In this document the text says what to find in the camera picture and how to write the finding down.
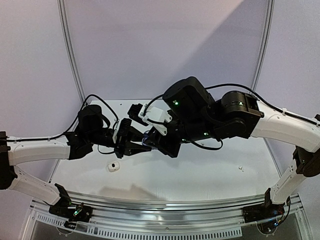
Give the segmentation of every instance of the glass panel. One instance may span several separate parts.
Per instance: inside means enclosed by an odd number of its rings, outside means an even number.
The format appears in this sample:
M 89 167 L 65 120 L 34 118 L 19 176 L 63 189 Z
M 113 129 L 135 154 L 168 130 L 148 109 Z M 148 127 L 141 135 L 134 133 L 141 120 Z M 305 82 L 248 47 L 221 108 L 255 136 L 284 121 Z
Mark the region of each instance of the glass panel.
M 55 239 L 55 240 L 102 240 L 105 238 L 92 235 L 85 235 L 78 232 L 68 234 L 68 232 L 60 229 L 60 234 L 55 226 L 48 225 L 37 221 L 34 226 L 31 240 Z M 298 222 L 295 214 L 291 214 L 285 222 L 278 227 L 274 235 L 269 235 L 271 240 L 302 240 Z M 232 238 L 235 240 L 265 240 L 266 236 L 261 234 L 255 224 L 242 227 L 242 237 Z

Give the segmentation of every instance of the wire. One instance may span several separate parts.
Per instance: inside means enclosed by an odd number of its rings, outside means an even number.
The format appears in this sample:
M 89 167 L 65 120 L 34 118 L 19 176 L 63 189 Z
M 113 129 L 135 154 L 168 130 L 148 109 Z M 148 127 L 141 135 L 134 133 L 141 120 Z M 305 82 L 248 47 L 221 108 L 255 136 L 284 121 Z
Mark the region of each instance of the wire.
M 110 155 L 110 154 L 114 154 L 114 153 L 115 153 L 115 151 L 102 152 L 102 151 L 100 151 L 100 149 L 99 149 L 99 145 L 98 145 L 98 152 L 101 153 L 101 154 L 103 154 L 103 155 Z
M 159 96 L 156 96 L 154 99 L 152 99 L 144 108 L 144 111 L 143 111 L 143 116 L 146 116 L 147 114 L 147 110 L 148 108 L 150 107 L 150 105 L 157 99 L 161 98 L 163 96 L 163 94 L 159 95 Z M 160 122 L 160 121 L 154 121 L 150 118 L 147 119 L 150 123 L 153 123 L 153 124 L 160 124 L 160 125 L 166 125 L 164 122 Z
M 279 112 L 279 113 L 283 113 L 282 109 L 270 104 L 269 102 L 267 102 L 266 100 L 264 100 L 258 93 L 256 93 L 255 91 L 253 91 L 251 88 L 247 87 L 247 86 L 244 86 L 244 85 L 241 85 L 241 84 L 238 84 L 238 83 L 223 83 L 223 84 L 218 84 L 218 85 L 214 85 L 214 86 L 208 86 L 206 87 L 205 89 L 206 90 L 209 90 L 209 89 L 215 89 L 215 88 L 220 88 L 220 87 L 226 87 L 226 86 L 233 86 L 233 87 L 239 87 L 239 88 L 243 88 L 243 89 L 246 89 L 248 90 L 249 92 L 253 93 L 255 96 L 257 96 L 264 104 L 266 104 L 268 107 L 272 108 L 273 110 Z M 305 118 L 303 116 L 299 116 L 299 115 L 296 115 L 294 113 L 291 113 L 291 112 L 285 112 L 285 114 L 287 116 L 290 116 L 292 118 L 295 118 L 295 119 L 300 119 L 300 120 L 303 120 L 303 121 L 306 121 L 310 124 L 313 124 L 313 125 L 317 125 L 317 123 L 315 121 L 312 121 L 308 118 Z
M 115 113 L 115 111 L 101 98 L 99 97 L 98 95 L 95 95 L 95 94 L 90 94 L 88 95 L 85 100 L 83 101 L 82 105 L 81 105 L 81 108 L 80 108 L 80 111 L 82 110 L 82 108 L 85 106 L 85 105 L 88 105 L 87 104 L 87 100 L 90 98 L 90 97 L 95 97 L 97 99 L 99 99 L 104 105 L 106 105 L 106 107 L 113 113 L 113 115 L 115 116 L 116 118 L 116 122 L 119 121 L 119 118 L 118 118 L 118 115 Z M 57 135 L 57 136 L 53 136 L 53 137 L 41 137 L 41 138 L 23 138 L 23 139 L 16 139 L 16 140 L 13 140 L 13 139 L 7 139 L 6 141 L 7 142 L 28 142 L 28 141 L 45 141 L 45 140 L 54 140 L 54 139 L 57 139 L 57 138 L 60 138 L 62 137 L 66 132 L 68 132 L 72 127 L 73 125 L 76 123 L 78 119 L 78 116 L 75 117 L 75 119 L 73 120 L 72 124 L 61 134 Z
M 281 225 L 281 224 L 287 219 L 287 217 L 289 216 L 290 206 L 291 206 L 291 205 L 289 205 L 289 207 L 288 207 L 288 212 L 287 212 L 287 214 L 285 215 L 284 219 L 283 219 L 283 220 L 280 219 L 280 221 L 278 222 L 278 226 Z
M 205 150 L 211 150 L 211 151 L 217 151 L 217 150 L 220 150 L 223 145 L 224 145 L 224 142 L 222 140 L 220 140 L 219 142 L 221 142 L 221 146 L 220 147 L 209 147 L 209 146 L 202 146 L 198 143 L 196 143 L 195 141 L 189 141 L 190 143 L 192 143 L 193 145 L 195 145 L 196 147 L 198 148 L 201 148 L 201 149 L 205 149 Z

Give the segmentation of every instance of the white backdrop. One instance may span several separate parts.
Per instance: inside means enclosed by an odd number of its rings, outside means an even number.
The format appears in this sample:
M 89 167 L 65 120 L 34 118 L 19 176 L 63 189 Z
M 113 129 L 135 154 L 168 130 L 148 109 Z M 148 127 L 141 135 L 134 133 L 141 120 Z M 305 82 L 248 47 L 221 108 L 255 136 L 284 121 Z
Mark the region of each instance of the white backdrop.
M 0 2 L 0 131 L 55 135 L 73 121 L 80 98 L 66 52 L 56 0 Z M 47 180 L 55 161 L 21 168 Z M 0 191 L 0 239 L 17 240 L 31 197 Z
M 257 92 L 270 103 L 313 118 L 320 114 L 320 2 L 276 1 Z M 293 145 L 269 141 L 282 172 Z M 320 176 L 299 188 L 314 239 L 320 239 Z
M 266 10 L 266 0 L 66 1 L 84 91 L 107 100 L 152 99 L 189 76 L 250 86 Z

